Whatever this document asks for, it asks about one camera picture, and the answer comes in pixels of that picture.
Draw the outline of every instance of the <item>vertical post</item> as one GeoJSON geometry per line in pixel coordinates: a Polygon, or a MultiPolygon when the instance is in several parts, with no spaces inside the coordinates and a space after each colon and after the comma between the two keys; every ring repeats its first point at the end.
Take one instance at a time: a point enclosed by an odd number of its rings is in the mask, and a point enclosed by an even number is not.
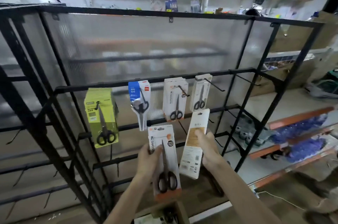
{"type": "Polygon", "coordinates": [[[13,109],[23,125],[27,128],[27,131],[32,135],[36,143],[54,164],[56,169],[68,183],[75,195],[79,198],[94,221],[98,224],[102,223],[103,219],[101,219],[101,217],[95,212],[95,209],[89,203],[88,198],[78,186],[77,181],[72,178],[68,168],[58,154],[57,150],[54,148],[53,144],[50,142],[48,137],[43,132],[41,132],[38,121],[34,118],[26,103],[23,101],[14,85],[8,80],[5,71],[1,67],[0,94],[6,100],[8,105],[13,109]]]}
{"type": "MultiPolygon", "coordinates": [[[[249,20],[250,23],[249,23],[249,28],[246,32],[246,35],[245,35],[245,38],[244,38],[244,41],[243,41],[243,45],[242,45],[242,48],[241,48],[241,52],[239,53],[239,56],[238,56],[238,60],[237,60],[237,63],[236,63],[236,67],[235,69],[238,69],[239,68],[239,65],[241,64],[241,60],[242,60],[242,57],[243,57],[243,54],[244,54],[244,50],[245,50],[245,47],[248,43],[248,40],[249,40],[249,36],[250,36],[250,33],[251,33],[251,30],[252,30],[252,26],[254,25],[254,19],[252,20],[249,20]]],[[[230,82],[230,86],[229,86],[229,89],[228,89],[228,92],[226,93],[226,99],[224,101],[224,107],[226,107],[226,104],[228,103],[228,99],[229,99],[229,96],[230,96],[230,92],[231,92],[231,89],[233,87],[233,84],[234,84],[234,79],[235,79],[235,75],[233,74],[232,78],[231,78],[231,82],[230,82]]],[[[219,128],[219,125],[221,123],[221,120],[222,120],[222,117],[223,117],[223,114],[224,114],[224,111],[221,112],[221,115],[219,116],[219,120],[217,122],[217,126],[216,126],[216,130],[215,130],[215,134],[217,133],[218,131],[218,128],[219,128]]]]}
{"type": "MultiPolygon", "coordinates": [[[[12,29],[12,26],[10,25],[9,23],[9,20],[7,18],[1,18],[0,19],[0,31],[1,33],[3,34],[3,37],[5,38],[8,46],[10,47],[13,55],[15,56],[15,58],[17,59],[23,73],[29,77],[29,83],[30,85],[32,86],[32,89],[33,91],[37,94],[38,98],[39,98],[39,101],[40,103],[44,106],[46,103],[47,103],[47,97],[45,95],[45,92],[40,84],[40,82],[38,81],[38,78],[32,68],[32,66],[30,65],[27,57],[26,57],[26,54],[25,52],[23,51],[23,48],[21,47],[20,43],[19,43],[19,40],[18,38],[16,37],[15,33],[14,33],[14,30],[12,29]]],[[[23,42],[26,42],[25,43],[25,46],[27,46],[27,52],[29,53],[30,56],[35,56],[35,52],[33,51],[33,48],[32,48],[32,45],[29,43],[27,43],[27,34],[25,33],[26,37],[23,36],[23,42]]],[[[46,87],[46,90],[51,90],[51,86],[48,82],[48,80],[44,80],[45,84],[47,85],[46,87]]],[[[67,153],[69,155],[72,154],[73,152],[73,148],[65,134],[65,132],[63,131],[63,128],[61,127],[61,124],[59,123],[59,120],[57,119],[57,116],[55,115],[52,107],[48,107],[48,110],[47,110],[47,115],[50,119],[50,121],[53,123],[53,126],[55,128],[55,131],[57,132],[58,136],[60,137],[60,140],[61,142],[63,143],[63,145],[65,146],[65,149],[67,150],[67,153]]],[[[38,124],[41,126],[41,127],[44,127],[44,123],[40,123],[38,122],[38,124]]],[[[79,172],[79,174],[81,175],[81,178],[83,179],[83,182],[84,184],[86,184],[88,190],[90,191],[91,189],[93,189],[92,187],[88,187],[89,186],[89,180],[87,180],[87,175],[85,174],[85,171],[83,170],[80,162],[76,162],[77,165],[76,165],[76,168],[79,172]]],[[[98,186],[97,184],[97,187],[98,187],[98,190],[99,192],[102,193],[102,191],[100,190],[100,187],[98,186]]],[[[98,208],[103,212],[102,210],[102,206],[98,200],[98,198],[96,197],[95,198],[95,203],[98,204],[98,208]]]]}
{"type": "MultiPolygon", "coordinates": [[[[269,51],[270,51],[270,48],[271,48],[271,46],[272,46],[272,44],[273,44],[273,41],[274,41],[274,39],[275,39],[275,37],[276,37],[276,35],[277,35],[278,29],[279,29],[279,27],[280,27],[280,24],[271,24],[270,26],[273,27],[273,31],[272,31],[272,33],[271,33],[271,35],[270,35],[270,38],[269,38],[269,41],[268,41],[268,43],[267,43],[267,45],[266,45],[266,47],[265,47],[265,50],[264,50],[263,55],[262,55],[262,58],[261,58],[261,60],[260,60],[260,62],[259,62],[259,64],[258,64],[258,66],[257,66],[257,69],[258,69],[258,70],[260,70],[260,69],[262,68],[263,64],[264,64],[264,60],[266,59],[266,56],[268,55],[268,53],[269,53],[269,51]]],[[[244,108],[245,108],[245,105],[246,105],[246,103],[247,103],[248,100],[249,100],[251,91],[252,91],[252,89],[253,89],[253,87],[254,87],[254,85],[255,85],[255,82],[256,82],[257,78],[258,78],[258,74],[255,73],[255,75],[253,76],[253,79],[252,79],[252,83],[251,83],[250,86],[249,86],[249,89],[248,89],[248,91],[247,91],[247,93],[246,93],[246,95],[245,95],[245,98],[244,98],[244,100],[243,100],[243,103],[242,103],[242,105],[241,105],[241,107],[240,107],[240,110],[239,110],[239,113],[238,113],[238,115],[237,115],[237,118],[236,118],[236,120],[235,120],[235,122],[234,122],[234,126],[233,126],[232,129],[231,129],[231,132],[230,132],[230,135],[229,135],[228,140],[227,140],[227,142],[226,142],[226,145],[225,145],[225,147],[223,148],[222,156],[224,156],[225,151],[226,151],[226,148],[228,147],[228,145],[229,145],[229,143],[230,143],[230,140],[231,140],[231,138],[232,138],[232,136],[233,136],[233,134],[234,134],[234,131],[235,131],[235,129],[236,129],[236,126],[237,126],[237,124],[238,124],[239,118],[240,118],[240,116],[242,115],[243,110],[244,110],[244,108]]]]}
{"type": "Polygon", "coordinates": [[[296,61],[294,62],[292,68],[290,69],[290,72],[288,74],[288,76],[285,78],[285,80],[282,83],[281,88],[278,90],[275,98],[273,99],[270,107],[268,108],[268,110],[266,111],[266,114],[264,115],[262,121],[261,121],[261,125],[260,127],[256,130],[255,134],[253,135],[249,145],[247,146],[244,155],[241,157],[241,159],[239,160],[235,171],[239,171],[240,167],[242,166],[246,156],[249,154],[251,148],[253,147],[255,141],[258,139],[259,134],[261,133],[261,131],[263,130],[264,126],[267,124],[270,116],[273,114],[273,111],[275,110],[278,102],[281,100],[283,94],[286,91],[287,86],[289,85],[290,81],[292,80],[292,78],[294,77],[294,75],[296,74],[298,68],[301,66],[302,62],[304,61],[306,55],[308,54],[309,50],[311,49],[317,35],[319,34],[321,28],[322,28],[323,24],[319,23],[316,27],[313,28],[310,36],[308,37],[308,39],[306,40],[302,50],[300,51],[296,61]]]}
{"type": "MultiPolygon", "coordinates": [[[[60,54],[59,54],[58,51],[57,51],[57,47],[56,47],[55,42],[54,42],[54,40],[53,40],[53,36],[52,36],[52,33],[50,32],[50,29],[49,29],[49,27],[48,27],[47,21],[46,21],[44,15],[43,15],[43,13],[41,13],[41,12],[39,12],[39,17],[40,17],[40,21],[41,21],[41,23],[42,23],[42,26],[43,26],[43,28],[44,28],[44,30],[45,30],[45,33],[46,33],[46,35],[47,35],[48,41],[49,41],[49,43],[50,43],[50,45],[51,45],[51,47],[52,47],[52,50],[53,50],[53,52],[54,52],[55,58],[57,59],[57,63],[58,63],[58,65],[59,65],[59,67],[60,67],[62,76],[63,76],[63,78],[64,78],[64,80],[65,80],[65,82],[66,82],[66,85],[67,85],[67,86],[70,86],[70,80],[69,80],[69,78],[68,78],[68,75],[67,75],[67,72],[66,72],[66,70],[65,70],[65,67],[64,67],[64,65],[63,65],[62,59],[61,59],[61,57],[60,57],[60,54]]],[[[73,100],[73,102],[74,102],[74,105],[75,105],[77,114],[78,114],[78,116],[79,116],[79,118],[80,118],[80,120],[81,120],[81,123],[82,123],[82,125],[83,125],[83,128],[84,128],[85,132],[88,132],[88,128],[87,128],[86,122],[85,122],[85,120],[84,120],[84,118],[83,118],[83,116],[82,116],[82,113],[81,113],[81,110],[80,110],[78,101],[77,101],[77,99],[76,99],[76,96],[75,96],[75,94],[74,94],[73,92],[70,92],[70,95],[71,95],[72,100],[73,100]]],[[[94,155],[95,155],[96,161],[97,161],[97,162],[100,162],[100,157],[99,157],[98,153],[96,152],[94,143],[92,142],[91,138],[88,138],[88,141],[89,141],[90,146],[91,146],[91,148],[92,148],[92,151],[93,151],[93,153],[94,153],[94,155]]],[[[101,173],[102,173],[102,176],[104,177],[104,182],[106,183],[106,185],[108,185],[108,184],[109,184],[108,178],[107,178],[107,176],[106,176],[106,174],[105,174],[105,172],[104,172],[104,170],[103,170],[102,168],[101,168],[101,173]]]]}

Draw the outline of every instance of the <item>scissors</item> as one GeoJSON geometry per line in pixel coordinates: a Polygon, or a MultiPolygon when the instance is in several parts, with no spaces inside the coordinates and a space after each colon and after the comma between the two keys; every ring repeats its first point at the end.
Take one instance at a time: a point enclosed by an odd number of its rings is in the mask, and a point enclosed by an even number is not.
{"type": "Polygon", "coordinates": [[[202,85],[201,94],[199,95],[199,101],[195,103],[194,109],[202,109],[205,107],[205,101],[203,101],[204,85],[202,85]]]}
{"type": "Polygon", "coordinates": [[[167,154],[166,150],[162,141],[163,146],[163,172],[158,177],[158,190],[160,193],[165,193],[170,189],[171,191],[174,191],[177,188],[177,178],[176,175],[168,170],[168,162],[167,162],[167,154]]]}
{"type": "Polygon", "coordinates": [[[176,102],[176,110],[175,111],[173,111],[172,113],[171,113],[171,115],[170,115],[170,119],[172,120],[172,121],[174,121],[174,120],[180,120],[182,117],[183,117],[183,114],[182,114],[182,112],[179,110],[179,101],[180,101],[180,95],[178,94],[177,95],[177,102],[176,102]]]}
{"type": "Polygon", "coordinates": [[[142,126],[141,129],[144,130],[145,126],[146,126],[146,119],[144,119],[143,115],[145,113],[145,111],[149,108],[149,102],[145,100],[142,89],[140,89],[142,98],[143,98],[143,103],[139,104],[139,107],[136,108],[135,106],[132,106],[134,108],[135,111],[137,111],[139,113],[139,124],[142,126]]]}
{"type": "Polygon", "coordinates": [[[96,139],[96,142],[99,144],[99,145],[105,145],[107,143],[113,143],[116,139],[116,136],[115,136],[115,133],[112,132],[111,130],[108,130],[107,129],[107,123],[105,122],[104,120],[104,115],[102,113],[102,110],[101,110],[101,107],[98,106],[99,108],[99,116],[100,116],[100,123],[101,123],[101,126],[102,126],[102,131],[100,132],[100,134],[98,135],[97,139],[96,139]]]}

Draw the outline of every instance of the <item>floor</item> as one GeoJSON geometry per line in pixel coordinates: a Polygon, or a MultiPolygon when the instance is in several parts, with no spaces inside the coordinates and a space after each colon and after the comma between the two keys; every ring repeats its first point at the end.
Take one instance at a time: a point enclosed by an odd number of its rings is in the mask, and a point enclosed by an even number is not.
{"type": "MultiPolygon", "coordinates": [[[[323,179],[330,173],[330,169],[333,169],[337,165],[337,162],[330,161],[330,159],[336,159],[335,155],[328,155],[316,162],[302,166],[298,169],[298,171],[311,175],[313,178],[318,180],[323,179]]],[[[297,183],[291,172],[260,188],[258,191],[267,191],[273,195],[282,197],[303,209],[315,207],[320,202],[320,198],[318,196],[314,195],[303,185],[297,183]]],[[[264,204],[266,204],[282,220],[283,223],[306,224],[302,218],[302,213],[304,212],[303,210],[298,209],[293,205],[279,198],[272,197],[266,193],[260,194],[259,196],[264,204]]],[[[62,210],[60,212],[50,213],[46,216],[41,216],[36,220],[29,220],[22,223],[38,224],[46,223],[46,221],[48,221],[50,224],[94,224],[84,207],[81,205],[67,210],[62,210]]],[[[240,224],[242,222],[239,220],[239,217],[231,207],[197,223],[240,224]]]]}

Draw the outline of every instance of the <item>packaged scissors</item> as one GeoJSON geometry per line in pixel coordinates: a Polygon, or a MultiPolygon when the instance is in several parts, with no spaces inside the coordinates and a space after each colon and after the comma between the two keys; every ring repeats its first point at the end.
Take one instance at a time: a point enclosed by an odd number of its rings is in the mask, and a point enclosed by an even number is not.
{"type": "Polygon", "coordinates": [[[152,181],[155,201],[179,196],[181,183],[172,125],[149,127],[148,139],[151,152],[159,145],[163,146],[152,181]]]}
{"type": "Polygon", "coordinates": [[[117,106],[111,88],[89,88],[84,100],[96,148],[117,143],[117,106]]]}
{"type": "Polygon", "coordinates": [[[150,83],[148,81],[130,81],[128,83],[130,106],[139,120],[140,131],[147,128],[147,113],[150,108],[150,83]]]}
{"type": "Polygon", "coordinates": [[[167,121],[184,119],[188,82],[182,77],[164,80],[163,113],[167,121]]]}
{"type": "Polygon", "coordinates": [[[190,100],[190,110],[192,112],[205,109],[210,89],[210,83],[205,79],[211,81],[212,75],[203,74],[195,76],[195,82],[192,88],[192,98],[190,100]]]}

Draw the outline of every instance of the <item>metal rack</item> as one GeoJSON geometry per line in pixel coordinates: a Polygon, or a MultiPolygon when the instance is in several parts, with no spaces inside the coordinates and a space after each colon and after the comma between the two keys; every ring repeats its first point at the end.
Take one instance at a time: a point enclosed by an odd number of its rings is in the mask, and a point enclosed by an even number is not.
{"type": "MultiPolygon", "coordinates": [[[[6,72],[3,69],[3,66],[0,67],[0,94],[2,97],[7,101],[9,106],[13,109],[15,114],[21,120],[23,126],[18,127],[10,127],[4,128],[0,131],[9,131],[9,130],[17,130],[17,129],[27,129],[28,132],[32,135],[34,140],[37,144],[41,147],[43,152],[49,158],[49,161],[45,162],[36,162],[30,163],[25,166],[15,166],[13,168],[9,168],[6,170],[1,170],[1,174],[13,172],[13,171],[22,171],[22,173],[29,169],[38,166],[50,165],[53,164],[57,171],[62,175],[62,177],[66,180],[67,186],[62,186],[60,188],[51,188],[46,191],[39,192],[40,194],[50,194],[57,189],[64,189],[64,188],[71,188],[75,195],[79,198],[81,203],[86,207],[92,218],[97,223],[102,223],[112,209],[111,202],[113,201],[112,198],[107,198],[104,195],[103,190],[108,189],[109,196],[112,197],[112,188],[121,185],[124,183],[128,183],[132,180],[132,178],[120,180],[117,182],[109,183],[108,179],[104,173],[103,167],[109,166],[112,164],[119,164],[124,161],[128,161],[131,159],[136,159],[137,154],[110,159],[109,161],[100,162],[99,156],[95,150],[94,144],[91,141],[91,133],[87,128],[85,119],[81,113],[77,98],[74,92],[78,91],[86,91],[88,88],[114,88],[114,87],[121,87],[127,86],[129,81],[139,81],[139,80],[148,80],[150,83],[156,82],[163,82],[166,78],[172,77],[183,77],[185,79],[194,79],[196,75],[204,74],[204,72],[199,73],[191,73],[191,74],[184,74],[184,75],[169,75],[163,77],[149,77],[143,79],[132,79],[126,81],[112,81],[112,82],[100,82],[96,84],[83,84],[83,85],[71,85],[70,79],[67,75],[65,70],[64,63],[60,57],[58,52],[55,38],[53,38],[52,32],[50,27],[48,26],[48,22],[45,19],[44,13],[50,13],[54,17],[57,18],[58,14],[68,14],[68,13],[80,13],[80,14],[99,14],[99,15],[118,15],[118,16],[150,16],[150,17],[168,17],[170,19],[169,22],[172,22],[175,18],[203,18],[203,19],[230,19],[230,20],[242,20],[245,21],[246,25],[248,25],[248,30],[244,38],[243,45],[238,55],[237,64],[234,69],[231,70],[222,70],[222,71],[214,71],[214,72],[207,72],[213,76],[223,76],[223,75],[232,75],[230,87],[227,89],[225,102],[222,107],[210,109],[210,113],[220,113],[219,120],[217,122],[216,130],[215,130],[215,137],[221,137],[228,135],[229,138],[226,142],[226,145],[223,147],[222,155],[225,154],[226,149],[230,143],[233,141],[238,147],[241,154],[241,159],[238,165],[235,168],[235,171],[238,171],[243,164],[245,158],[249,154],[254,142],[257,140],[260,132],[264,129],[269,117],[273,113],[275,107],[277,106],[279,100],[281,99],[283,93],[285,92],[287,85],[292,80],[293,76],[295,75],[297,69],[302,64],[303,60],[305,59],[308,51],[310,50],[312,43],[314,42],[316,36],[318,35],[320,29],[322,28],[322,23],[314,23],[314,22],[305,22],[305,21],[296,21],[296,20],[283,20],[283,19],[273,19],[273,18],[266,18],[266,17],[252,17],[252,16],[243,16],[243,15],[234,15],[234,14],[220,14],[220,15],[212,15],[212,14],[196,14],[196,13],[178,13],[178,12],[155,12],[155,11],[136,11],[136,10],[117,10],[117,9],[99,9],[99,8],[78,8],[78,7],[65,7],[65,6],[46,6],[46,5],[38,5],[38,6],[21,6],[21,7],[9,7],[0,9],[0,31],[5,38],[8,46],[10,47],[13,55],[15,56],[20,68],[22,69],[24,76],[20,77],[8,77],[6,72]],[[55,89],[52,89],[48,78],[42,68],[38,57],[36,56],[36,52],[32,47],[32,44],[27,36],[26,30],[23,27],[24,22],[24,15],[27,14],[39,14],[40,22],[44,28],[44,32],[46,34],[46,38],[52,48],[52,51],[55,55],[57,60],[57,64],[61,70],[63,75],[64,81],[66,86],[58,86],[55,89]],[[265,47],[264,53],[260,62],[256,68],[240,68],[241,60],[243,57],[243,53],[245,47],[247,45],[249,36],[251,34],[251,29],[254,25],[254,22],[268,22],[270,26],[273,28],[273,31],[270,35],[269,41],[265,47]],[[284,81],[274,78],[264,71],[262,71],[263,64],[265,59],[269,53],[269,49],[272,46],[272,43],[275,39],[277,31],[281,24],[288,24],[288,25],[296,25],[296,26],[303,26],[303,27],[311,27],[312,32],[307,39],[303,49],[300,51],[298,57],[294,60],[294,64],[290,69],[290,72],[284,81]],[[242,73],[253,73],[253,79],[251,81],[244,79],[240,76],[242,73]],[[249,99],[251,91],[255,86],[255,82],[259,76],[263,76],[269,80],[271,80],[276,89],[276,97],[273,100],[272,104],[270,105],[268,111],[266,112],[262,121],[258,121],[255,119],[250,113],[248,113],[244,108],[249,99]],[[229,96],[231,89],[234,85],[235,78],[242,78],[250,83],[249,89],[246,93],[244,101],[242,105],[234,105],[228,106],[229,96]],[[36,94],[40,104],[43,106],[42,109],[38,112],[37,115],[33,115],[30,109],[27,107],[27,104],[23,101],[22,97],[18,93],[17,89],[13,85],[16,81],[28,81],[30,86],[32,87],[34,93],[36,94]],[[73,104],[75,106],[76,112],[81,120],[83,125],[83,131],[80,134],[74,134],[70,125],[67,122],[65,114],[63,113],[61,106],[57,100],[57,96],[59,94],[70,93],[71,98],[73,100],[73,104]],[[220,132],[217,133],[223,113],[225,111],[229,111],[231,109],[239,109],[239,113],[236,117],[234,126],[231,132],[220,132]],[[239,121],[239,117],[241,114],[244,113],[251,117],[254,120],[256,126],[256,132],[247,146],[246,149],[243,149],[234,139],[233,134],[235,127],[239,121]],[[66,149],[69,157],[62,158],[58,154],[56,148],[52,145],[48,137],[46,136],[46,126],[52,125],[57,132],[64,148],[66,149]],[[91,145],[91,149],[95,154],[97,163],[93,165],[93,170],[90,170],[88,163],[86,162],[85,156],[82,153],[82,150],[79,146],[81,140],[88,139],[91,145]],[[65,161],[71,161],[70,167],[65,165],[65,161]],[[81,182],[77,182],[75,180],[74,168],[78,171],[79,175],[82,178],[81,182]],[[101,173],[105,180],[105,185],[101,188],[96,181],[95,177],[93,176],[93,172],[96,169],[100,169],[101,173]],[[88,191],[89,195],[86,196],[80,185],[84,184],[88,191]],[[93,204],[96,205],[98,208],[98,212],[94,209],[93,204]]],[[[165,58],[180,58],[180,57],[187,57],[186,55],[175,55],[175,56],[142,56],[137,57],[137,59],[133,60],[144,60],[144,59],[165,59],[165,58]]],[[[112,58],[110,61],[119,61],[119,60],[126,60],[121,58],[112,58]]],[[[89,59],[86,61],[95,61],[99,62],[99,59],[89,59]]],[[[185,114],[184,118],[190,118],[190,114],[185,114]]],[[[164,118],[153,119],[147,121],[147,126],[161,124],[166,122],[164,118]]],[[[126,131],[138,128],[138,123],[134,124],[127,124],[118,127],[119,131],[126,131]]],[[[176,147],[184,146],[183,143],[177,143],[176,147]]],[[[9,200],[0,201],[1,204],[6,203],[15,203],[19,200],[29,198],[35,196],[35,194],[29,195],[22,195],[19,197],[15,197],[9,200]]]]}

